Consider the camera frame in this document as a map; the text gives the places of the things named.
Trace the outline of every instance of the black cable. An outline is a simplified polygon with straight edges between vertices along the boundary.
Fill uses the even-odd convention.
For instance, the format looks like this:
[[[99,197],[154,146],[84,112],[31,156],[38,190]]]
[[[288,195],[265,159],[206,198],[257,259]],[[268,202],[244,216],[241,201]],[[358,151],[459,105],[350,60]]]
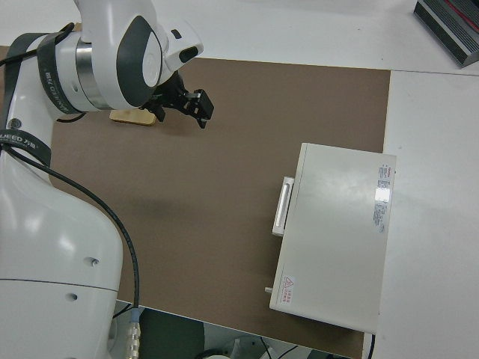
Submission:
[[[131,304],[128,303],[128,304],[125,306],[125,308],[123,308],[123,309],[120,310],[118,313],[116,313],[115,315],[113,315],[113,318],[112,318],[112,319],[115,319],[117,316],[120,316],[121,314],[123,314],[123,313],[127,312],[128,310],[132,309],[132,308],[129,307],[130,305],[131,305]]]
[[[264,348],[266,349],[266,353],[268,353],[268,358],[269,358],[269,359],[272,359],[272,358],[271,358],[271,354],[269,353],[268,347],[267,347],[266,343],[265,343],[264,340],[263,340],[263,337],[260,337],[260,339],[261,339],[261,342],[262,342]]]
[[[376,336],[373,334],[373,336],[371,337],[371,347],[369,348],[369,355],[367,356],[367,359],[372,359],[373,357],[375,342],[376,342]]]
[[[61,30],[60,34],[57,35],[55,38],[55,45],[60,43],[61,41],[65,40],[67,36],[70,34],[70,32],[73,31],[73,28],[75,27],[75,24],[72,22],[66,24]],[[33,49],[27,52],[23,52],[22,54],[10,56],[9,58],[4,58],[3,60],[0,60],[0,67],[2,67],[5,64],[10,64],[12,62],[17,62],[21,61],[25,58],[30,58],[32,56],[35,56],[37,54],[37,49]]]
[[[135,252],[135,247],[133,246],[133,242],[132,242],[131,238],[129,237],[128,232],[126,231],[125,226],[123,225],[123,223],[121,222],[119,217],[117,217],[116,213],[113,212],[112,209],[105,202],[103,202],[101,198],[96,196],[95,193],[86,189],[85,187],[83,187],[82,185],[73,181],[72,179],[64,176],[63,174],[59,174],[58,172],[55,172],[50,167],[41,165],[40,163],[38,163],[36,161],[33,161],[33,160],[29,159],[28,157],[25,157],[24,155],[15,151],[9,145],[4,144],[3,145],[3,150],[5,152],[7,152],[9,155],[11,155],[12,157],[17,158],[17,159],[23,161],[24,163],[26,163],[30,166],[38,168],[39,170],[41,170],[41,171],[43,171],[43,172],[45,172],[45,173],[47,173],[51,176],[54,176],[54,177],[58,178],[59,180],[61,180],[65,183],[71,185],[72,187],[78,189],[79,191],[81,191],[84,194],[86,194],[87,196],[89,196],[89,198],[91,198],[92,200],[97,202],[105,210],[105,212],[108,213],[110,218],[113,220],[113,222],[116,223],[116,225],[120,229],[121,233],[123,234],[123,237],[125,238],[126,245],[129,249],[129,253],[132,257],[133,277],[134,277],[134,281],[135,281],[135,296],[134,296],[134,299],[133,299],[133,308],[138,308],[139,298],[140,298],[140,274],[139,274],[139,270],[138,270],[138,258],[136,257],[136,252]]]
[[[62,118],[59,118],[59,119],[57,119],[57,122],[72,123],[72,122],[78,121],[80,118],[82,118],[82,117],[85,116],[85,115],[86,115],[86,112],[83,112],[83,113],[80,114],[79,116],[74,117],[74,118],[70,118],[70,119],[68,119],[68,120],[64,120],[64,119],[62,119]]]
[[[281,359],[282,357],[284,357],[287,353],[289,352],[292,352],[294,349],[296,349],[298,346],[294,346],[293,348],[291,349],[288,349],[287,351],[285,351],[283,354],[281,354],[278,359]]]

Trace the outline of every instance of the brown cardboard surface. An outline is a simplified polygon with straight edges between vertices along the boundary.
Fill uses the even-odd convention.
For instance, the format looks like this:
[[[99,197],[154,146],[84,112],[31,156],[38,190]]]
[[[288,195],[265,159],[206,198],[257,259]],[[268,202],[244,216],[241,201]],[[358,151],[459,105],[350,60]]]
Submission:
[[[52,167],[122,218],[141,304],[360,358],[362,333],[270,310],[264,287],[281,247],[271,229],[282,178],[294,176],[301,143],[382,152],[389,72],[196,59],[182,74],[216,107],[205,130],[168,110],[154,127],[89,114],[55,126]],[[123,263],[119,298],[130,300],[126,251]]]

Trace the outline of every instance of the drawer handle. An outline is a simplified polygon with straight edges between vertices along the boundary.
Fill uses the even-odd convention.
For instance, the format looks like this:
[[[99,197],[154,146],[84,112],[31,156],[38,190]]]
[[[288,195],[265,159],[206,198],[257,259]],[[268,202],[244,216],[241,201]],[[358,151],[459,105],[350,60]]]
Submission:
[[[287,210],[290,206],[291,193],[293,190],[294,178],[283,178],[283,186],[279,195],[278,208],[276,209],[275,223],[272,226],[272,234],[282,237],[286,225]]]

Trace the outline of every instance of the wooden block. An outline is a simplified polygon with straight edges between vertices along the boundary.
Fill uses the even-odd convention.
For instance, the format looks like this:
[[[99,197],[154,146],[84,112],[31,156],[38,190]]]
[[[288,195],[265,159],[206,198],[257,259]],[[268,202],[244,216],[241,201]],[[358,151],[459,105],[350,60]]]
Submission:
[[[112,110],[110,111],[110,118],[116,122],[132,123],[134,125],[152,126],[156,122],[154,114],[147,110]]]

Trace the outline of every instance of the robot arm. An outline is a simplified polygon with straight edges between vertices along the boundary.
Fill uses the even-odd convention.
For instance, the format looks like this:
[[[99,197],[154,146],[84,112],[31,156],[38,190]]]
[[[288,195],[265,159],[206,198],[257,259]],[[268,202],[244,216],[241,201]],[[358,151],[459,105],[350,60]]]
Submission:
[[[150,1],[77,0],[76,5],[82,32],[62,46],[58,59],[58,70],[63,70],[58,74],[61,88],[55,92],[63,91],[71,107],[79,111],[142,107],[162,120],[161,106],[168,105],[192,115],[204,128],[213,105],[204,91],[194,95],[186,91],[177,73],[203,51],[187,22],[158,23]],[[176,79],[163,89],[176,92],[177,98],[160,102],[158,86],[172,76]]]
[[[16,57],[5,69],[0,114],[0,318],[9,325],[0,326],[0,358],[109,357],[122,244],[104,214],[53,188],[33,165],[49,166],[55,121],[138,107],[162,120],[165,106],[204,127],[213,112],[204,91],[186,91],[177,72],[203,50],[188,24],[160,25],[150,0],[75,3],[82,31],[22,35],[8,54]],[[128,358],[138,355],[137,321]]]

